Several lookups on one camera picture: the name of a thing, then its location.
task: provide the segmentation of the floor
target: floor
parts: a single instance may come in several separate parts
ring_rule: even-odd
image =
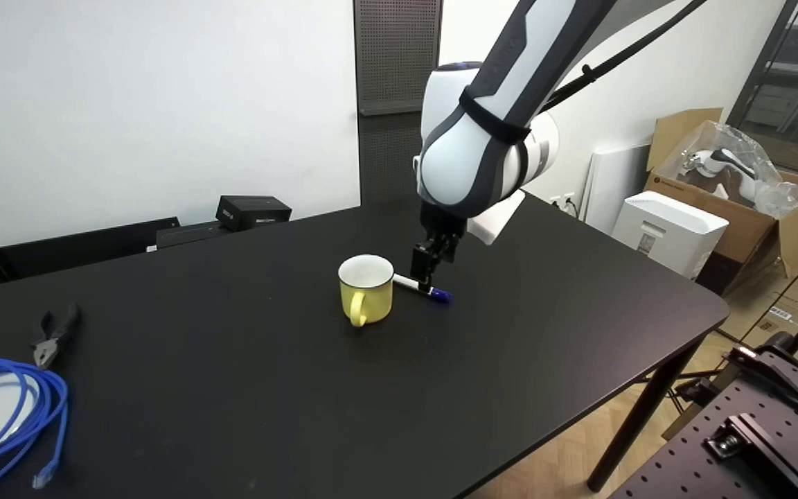
[[[798,157],[798,141],[776,138],[769,143],[779,149],[784,161]],[[704,372],[723,362],[723,356],[729,356],[735,344],[712,332],[689,361],[687,372]],[[608,483],[590,494],[584,489],[584,479],[590,478],[596,461],[607,448],[608,439],[620,426],[626,411],[638,400],[642,386],[631,386],[615,400],[608,400],[604,408],[584,415],[578,425],[568,426],[553,441],[535,448],[528,458],[498,475],[495,479],[485,483],[480,491],[473,491],[473,499],[577,499],[577,497],[608,497],[628,475],[635,475],[660,447],[662,433],[676,421],[679,411],[669,400],[660,405],[660,411],[650,415],[646,433],[635,441],[631,453],[620,461],[618,471],[608,478]]]

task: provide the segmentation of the table leg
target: table leg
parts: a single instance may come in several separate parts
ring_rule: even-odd
[[[654,375],[646,392],[639,393],[638,405],[628,411],[626,421],[620,425],[618,435],[611,439],[608,448],[602,454],[599,465],[593,469],[588,489],[599,491],[631,441],[639,435],[639,429],[649,425],[657,405],[665,400],[665,393],[672,389],[672,379],[680,375],[683,362],[696,356],[700,342],[692,342],[689,346],[679,349],[676,356],[665,358]]]

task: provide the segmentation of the mug handle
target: mug handle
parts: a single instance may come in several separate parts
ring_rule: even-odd
[[[367,321],[367,317],[363,313],[363,304],[366,304],[366,295],[352,295],[352,300],[348,300],[348,321],[355,326],[363,326]]]

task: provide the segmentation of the pen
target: pen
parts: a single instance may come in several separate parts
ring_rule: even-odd
[[[435,285],[420,288],[420,282],[412,281],[412,278],[392,274],[392,282],[401,285],[401,288],[410,288],[410,292],[414,292],[414,295],[423,295],[423,297],[430,297],[431,303],[441,303],[441,304],[449,304],[449,303],[452,303],[452,295],[449,295],[449,292],[435,288]]]

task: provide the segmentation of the mug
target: mug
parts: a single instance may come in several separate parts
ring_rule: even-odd
[[[341,307],[352,326],[381,321],[392,310],[392,264],[355,254],[338,267]]]

